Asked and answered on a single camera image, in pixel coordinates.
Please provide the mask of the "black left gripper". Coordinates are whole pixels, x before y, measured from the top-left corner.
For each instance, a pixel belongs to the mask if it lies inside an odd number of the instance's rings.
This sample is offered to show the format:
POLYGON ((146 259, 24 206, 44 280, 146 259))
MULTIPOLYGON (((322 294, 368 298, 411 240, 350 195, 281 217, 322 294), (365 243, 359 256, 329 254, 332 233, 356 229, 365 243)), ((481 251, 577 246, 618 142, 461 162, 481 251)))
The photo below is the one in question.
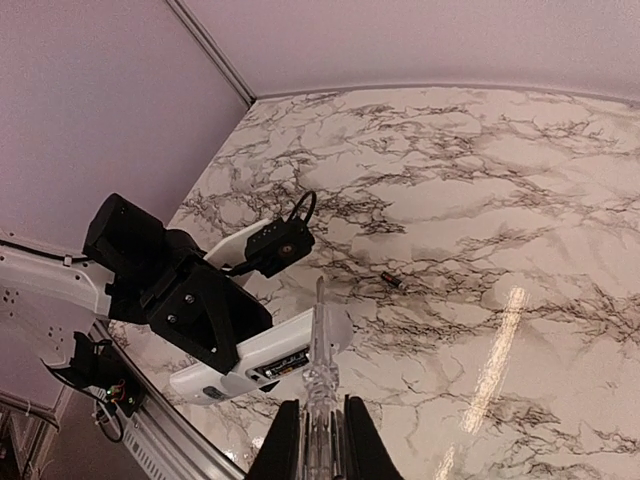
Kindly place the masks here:
POLYGON ((205 251, 179 229, 118 234, 109 318, 151 330, 225 375, 240 361, 237 345, 273 326, 268 310, 212 265, 185 260, 205 251))

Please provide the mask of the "clear handled screwdriver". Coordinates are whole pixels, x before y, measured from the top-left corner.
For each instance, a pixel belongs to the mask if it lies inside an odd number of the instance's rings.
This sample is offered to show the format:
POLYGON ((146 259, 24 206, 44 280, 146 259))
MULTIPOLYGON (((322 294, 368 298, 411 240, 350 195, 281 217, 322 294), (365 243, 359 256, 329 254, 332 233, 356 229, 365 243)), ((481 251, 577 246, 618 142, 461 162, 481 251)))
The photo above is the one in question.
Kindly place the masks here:
POLYGON ((344 442, 337 401, 339 368, 333 360, 328 337, 329 316, 325 302, 325 282, 316 281, 316 301, 311 323, 310 361, 303 371, 306 391, 301 415, 301 479, 342 479, 344 477, 344 442))

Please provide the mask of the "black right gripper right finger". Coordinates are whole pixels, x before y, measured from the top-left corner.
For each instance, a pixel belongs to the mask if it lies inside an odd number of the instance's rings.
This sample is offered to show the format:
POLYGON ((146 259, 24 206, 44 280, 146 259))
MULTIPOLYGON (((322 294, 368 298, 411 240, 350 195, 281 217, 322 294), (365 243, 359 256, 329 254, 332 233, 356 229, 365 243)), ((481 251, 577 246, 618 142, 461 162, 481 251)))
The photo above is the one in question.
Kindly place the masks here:
POLYGON ((364 401, 358 396, 344 400, 346 478, 402 480, 364 401))

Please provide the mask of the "white remote control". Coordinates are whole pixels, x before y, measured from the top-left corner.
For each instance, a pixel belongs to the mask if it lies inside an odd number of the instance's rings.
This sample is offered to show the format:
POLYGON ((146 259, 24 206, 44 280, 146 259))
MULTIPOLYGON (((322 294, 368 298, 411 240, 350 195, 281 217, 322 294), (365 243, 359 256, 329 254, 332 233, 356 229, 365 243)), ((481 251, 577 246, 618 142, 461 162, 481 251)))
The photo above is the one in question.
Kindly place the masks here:
POLYGON ((251 370, 302 349, 309 353, 312 318, 313 309, 308 309, 238 344, 240 361, 227 374, 197 363, 172 374, 169 384, 178 396, 202 406, 225 402, 255 390, 267 392, 283 378, 297 374, 305 367, 271 382, 251 379, 251 370))

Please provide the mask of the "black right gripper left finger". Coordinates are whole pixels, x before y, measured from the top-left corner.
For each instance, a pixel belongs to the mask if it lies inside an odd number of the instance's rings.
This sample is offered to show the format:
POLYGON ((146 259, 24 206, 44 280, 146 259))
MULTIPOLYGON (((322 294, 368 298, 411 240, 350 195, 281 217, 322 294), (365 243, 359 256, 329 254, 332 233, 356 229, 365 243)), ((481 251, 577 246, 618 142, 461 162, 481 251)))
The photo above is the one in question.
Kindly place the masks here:
POLYGON ((298 470, 299 443, 299 401, 284 401, 247 473, 247 480, 295 479, 298 470))

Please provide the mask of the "AAA battery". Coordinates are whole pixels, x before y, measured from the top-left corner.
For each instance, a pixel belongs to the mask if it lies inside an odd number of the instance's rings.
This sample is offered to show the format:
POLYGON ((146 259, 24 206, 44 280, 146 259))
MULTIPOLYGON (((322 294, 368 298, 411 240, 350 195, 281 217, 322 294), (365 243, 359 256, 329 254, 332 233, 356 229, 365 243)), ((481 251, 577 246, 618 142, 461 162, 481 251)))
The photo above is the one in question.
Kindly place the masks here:
POLYGON ((380 274, 380 277, 386 284, 393 288, 400 290, 403 290, 405 288, 403 280, 389 272, 383 271, 380 274))
POLYGON ((287 376, 300 370, 308 363, 308 350, 302 349, 270 363, 255 367, 251 370, 250 378, 258 382, 277 381, 283 376, 287 376))

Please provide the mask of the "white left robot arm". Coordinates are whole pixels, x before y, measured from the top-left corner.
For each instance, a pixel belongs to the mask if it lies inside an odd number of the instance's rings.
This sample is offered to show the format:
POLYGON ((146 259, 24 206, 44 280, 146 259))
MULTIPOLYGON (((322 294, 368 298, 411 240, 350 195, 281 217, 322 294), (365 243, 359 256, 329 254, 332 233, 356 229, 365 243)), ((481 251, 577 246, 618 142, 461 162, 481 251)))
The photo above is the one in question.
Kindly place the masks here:
POLYGON ((91 221, 82 254, 52 259, 2 242, 1 283, 147 325, 222 374, 239 362, 238 343, 272 325, 222 261, 118 194, 91 221))

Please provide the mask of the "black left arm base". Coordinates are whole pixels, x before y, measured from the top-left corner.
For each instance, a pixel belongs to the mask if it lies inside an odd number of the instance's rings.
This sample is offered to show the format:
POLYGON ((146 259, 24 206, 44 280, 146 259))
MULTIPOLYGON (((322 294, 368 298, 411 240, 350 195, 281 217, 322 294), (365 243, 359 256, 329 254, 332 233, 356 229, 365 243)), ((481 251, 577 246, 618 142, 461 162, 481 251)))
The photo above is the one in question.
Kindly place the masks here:
POLYGON ((81 332, 75 332, 73 339, 74 353, 68 365, 46 369, 63 385, 89 397, 103 435, 112 443, 121 443, 125 437, 122 417, 130 419, 139 410, 147 390, 110 339, 94 341, 81 332))

